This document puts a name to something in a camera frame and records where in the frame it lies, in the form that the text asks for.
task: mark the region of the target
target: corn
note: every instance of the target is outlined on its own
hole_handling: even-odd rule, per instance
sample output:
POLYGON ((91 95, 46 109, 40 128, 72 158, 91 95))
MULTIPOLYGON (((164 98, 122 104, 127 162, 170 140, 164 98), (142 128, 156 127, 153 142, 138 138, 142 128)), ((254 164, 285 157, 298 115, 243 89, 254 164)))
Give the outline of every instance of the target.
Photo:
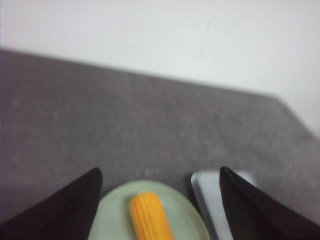
POLYGON ((165 211, 153 192, 132 198, 130 214, 138 240, 174 240, 165 211))

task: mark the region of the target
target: white wall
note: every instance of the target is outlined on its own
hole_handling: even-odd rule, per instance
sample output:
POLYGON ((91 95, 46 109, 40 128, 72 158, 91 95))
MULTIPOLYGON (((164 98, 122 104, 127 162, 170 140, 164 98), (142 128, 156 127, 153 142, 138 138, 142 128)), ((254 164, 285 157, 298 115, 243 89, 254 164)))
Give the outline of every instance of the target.
POLYGON ((319 0, 2 0, 1 46, 280 96, 320 136, 319 0))

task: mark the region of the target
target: plate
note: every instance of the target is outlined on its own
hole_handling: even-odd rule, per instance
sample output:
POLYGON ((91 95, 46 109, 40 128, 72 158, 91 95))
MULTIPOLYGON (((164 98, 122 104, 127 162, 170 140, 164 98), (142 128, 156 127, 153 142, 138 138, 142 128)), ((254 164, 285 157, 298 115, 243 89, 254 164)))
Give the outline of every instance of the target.
POLYGON ((178 191, 155 181, 130 182, 106 195, 99 203, 89 240, 137 240, 129 202, 142 192, 158 195, 174 240, 210 240, 195 207, 178 191))

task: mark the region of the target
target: cell phone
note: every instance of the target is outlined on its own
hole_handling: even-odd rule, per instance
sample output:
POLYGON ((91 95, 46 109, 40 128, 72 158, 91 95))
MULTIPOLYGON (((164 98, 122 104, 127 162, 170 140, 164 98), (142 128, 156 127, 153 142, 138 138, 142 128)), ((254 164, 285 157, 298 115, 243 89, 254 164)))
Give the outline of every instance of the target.
MULTIPOLYGON (((255 179, 248 172, 236 171, 235 173, 257 187, 255 179)), ((211 239, 233 240, 222 201, 220 171, 195 172, 192 175, 191 184, 211 239)))

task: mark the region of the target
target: corn cob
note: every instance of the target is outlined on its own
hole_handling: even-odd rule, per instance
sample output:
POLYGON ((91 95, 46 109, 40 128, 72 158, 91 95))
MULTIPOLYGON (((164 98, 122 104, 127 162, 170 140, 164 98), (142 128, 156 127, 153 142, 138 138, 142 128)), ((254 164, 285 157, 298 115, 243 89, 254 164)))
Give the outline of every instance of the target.
POLYGON ((132 198, 130 214, 138 240, 174 240, 165 211, 153 192, 132 198))

